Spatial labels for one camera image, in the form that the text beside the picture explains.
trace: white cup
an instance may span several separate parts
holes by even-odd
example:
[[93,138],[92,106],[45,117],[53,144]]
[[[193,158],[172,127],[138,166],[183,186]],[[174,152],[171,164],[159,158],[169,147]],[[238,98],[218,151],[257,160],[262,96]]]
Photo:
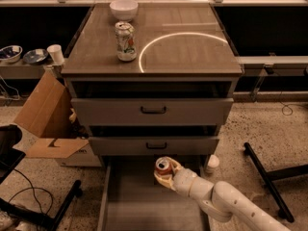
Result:
[[62,53],[62,48],[59,44],[50,45],[47,48],[47,51],[56,65],[64,63],[64,54]]

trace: metal stand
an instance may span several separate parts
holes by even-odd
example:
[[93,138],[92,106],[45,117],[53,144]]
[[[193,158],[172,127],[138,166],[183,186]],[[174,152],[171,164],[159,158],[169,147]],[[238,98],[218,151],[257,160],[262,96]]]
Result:
[[272,181],[274,180],[280,180],[280,179],[285,179],[289,177],[294,177],[302,174],[307,174],[308,173],[308,165],[305,166],[300,166],[300,167],[289,167],[289,168],[284,168],[280,170],[275,170],[271,172],[266,172],[265,169],[263,168],[261,162],[259,161],[258,157],[254,153],[253,149],[251,148],[250,144],[246,142],[244,144],[245,151],[244,153],[248,156],[250,156],[252,162],[254,165],[257,167],[260,175],[262,176],[263,180],[265,181],[267,187],[269,188],[269,191],[273,198],[275,199],[277,205],[279,206],[279,213],[278,215],[281,218],[285,218],[288,222],[294,222],[295,219],[292,216],[290,210],[288,209],[288,206],[282,199],[279,191],[277,188],[274,186]]
[[[6,157],[5,165],[0,166],[0,184],[3,180],[10,174],[10,172],[18,165],[18,163],[23,159],[25,154],[21,151],[11,149],[10,154]],[[69,204],[71,203],[74,196],[81,196],[82,190],[80,189],[81,181],[77,180],[71,187],[68,195],[66,196],[62,206],[60,207],[57,215],[54,218],[47,216],[44,213],[36,213],[30,210],[22,209],[16,207],[2,198],[0,198],[0,209],[4,212],[7,212],[9,215],[24,219],[33,224],[39,225],[46,228],[48,231],[57,230],[59,223],[61,222]]]

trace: closed drawer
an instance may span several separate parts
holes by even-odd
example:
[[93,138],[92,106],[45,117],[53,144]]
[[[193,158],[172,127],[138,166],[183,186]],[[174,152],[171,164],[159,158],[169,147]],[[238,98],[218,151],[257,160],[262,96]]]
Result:
[[93,153],[101,156],[209,155],[218,145],[217,137],[90,137]]
[[81,99],[72,105],[83,125],[222,125],[232,98]]
[[203,126],[91,127],[90,145],[97,155],[208,155],[218,137]]

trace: bowl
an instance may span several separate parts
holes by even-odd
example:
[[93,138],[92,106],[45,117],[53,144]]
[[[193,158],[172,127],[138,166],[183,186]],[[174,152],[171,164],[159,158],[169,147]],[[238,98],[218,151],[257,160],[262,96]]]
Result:
[[121,21],[131,21],[137,14],[138,2],[134,0],[115,0],[110,9],[114,17]]
[[42,64],[46,58],[48,57],[48,51],[45,49],[35,49],[28,51],[24,56],[23,56],[23,61],[27,64]]
[[22,52],[21,46],[10,45],[0,49],[0,61],[6,63],[15,63],[20,59]]

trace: white bowl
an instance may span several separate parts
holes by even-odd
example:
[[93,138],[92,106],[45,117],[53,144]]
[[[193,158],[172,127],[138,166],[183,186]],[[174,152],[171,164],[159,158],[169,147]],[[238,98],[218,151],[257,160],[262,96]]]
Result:
[[22,48],[18,45],[4,47],[0,50],[0,61],[10,64],[15,63],[20,59],[21,52]]
[[134,0],[115,0],[110,9],[115,18],[121,21],[131,21],[137,14],[138,3]]

